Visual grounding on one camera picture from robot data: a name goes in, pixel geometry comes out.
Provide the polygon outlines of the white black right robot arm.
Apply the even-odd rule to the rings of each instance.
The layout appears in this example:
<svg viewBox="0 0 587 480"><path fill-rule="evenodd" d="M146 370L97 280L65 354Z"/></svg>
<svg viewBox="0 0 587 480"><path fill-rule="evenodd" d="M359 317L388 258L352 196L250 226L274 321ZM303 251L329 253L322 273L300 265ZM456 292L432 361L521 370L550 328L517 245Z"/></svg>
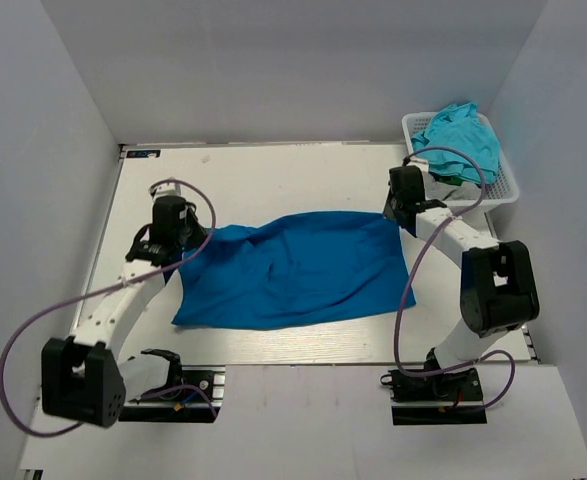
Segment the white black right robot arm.
<svg viewBox="0 0 587 480"><path fill-rule="evenodd" d="M418 167L400 166L389 171L383 216L424 242L396 314L394 359L402 375L428 378L468 370L492 356L489 348L499 339L538 317L540 303L526 245L500 242L467 224L443 202L428 200ZM461 319L432 349L429 365L407 370L400 360L402 315L413 280L431 247L460 269Z"/></svg>

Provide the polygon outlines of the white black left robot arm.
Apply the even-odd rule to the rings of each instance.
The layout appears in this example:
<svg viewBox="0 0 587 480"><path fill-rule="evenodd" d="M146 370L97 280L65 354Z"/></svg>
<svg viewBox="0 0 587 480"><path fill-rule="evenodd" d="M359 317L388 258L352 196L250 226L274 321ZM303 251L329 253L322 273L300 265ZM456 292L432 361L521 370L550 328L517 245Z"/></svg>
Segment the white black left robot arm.
<svg viewBox="0 0 587 480"><path fill-rule="evenodd" d="M100 427L117 422L125 404L177 386L178 354L146 349L120 360L122 346L151 301L164 289L184 252L205 244L194 205L177 194L155 199L152 220L125 256L116 291L64 340L42 349L42 408L51 416Z"/></svg>

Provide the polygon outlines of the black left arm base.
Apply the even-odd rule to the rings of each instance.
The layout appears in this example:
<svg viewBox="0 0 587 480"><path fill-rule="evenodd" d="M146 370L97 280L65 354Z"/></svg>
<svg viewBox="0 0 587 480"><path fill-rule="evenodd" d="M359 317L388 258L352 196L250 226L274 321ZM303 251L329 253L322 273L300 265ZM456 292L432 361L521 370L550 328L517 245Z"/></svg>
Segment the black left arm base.
<svg viewBox="0 0 587 480"><path fill-rule="evenodd" d="M122 423L212 424L220 413L225 387L223 366L185 366L168 393L126 404Z"/></svg>

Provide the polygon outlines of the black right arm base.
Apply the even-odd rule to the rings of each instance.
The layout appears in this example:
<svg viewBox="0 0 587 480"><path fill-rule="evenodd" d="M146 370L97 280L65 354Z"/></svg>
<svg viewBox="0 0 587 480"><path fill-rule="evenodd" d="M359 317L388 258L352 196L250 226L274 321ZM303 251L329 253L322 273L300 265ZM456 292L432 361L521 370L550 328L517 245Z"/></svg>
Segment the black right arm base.
<svg viewBox="0 0 587 480"><path fill-rule="evenodd" d="M380 377L380 384L390 390L394 426L487 423L476 369L424 378L412 378L399 370L390 370Z"/></svg>

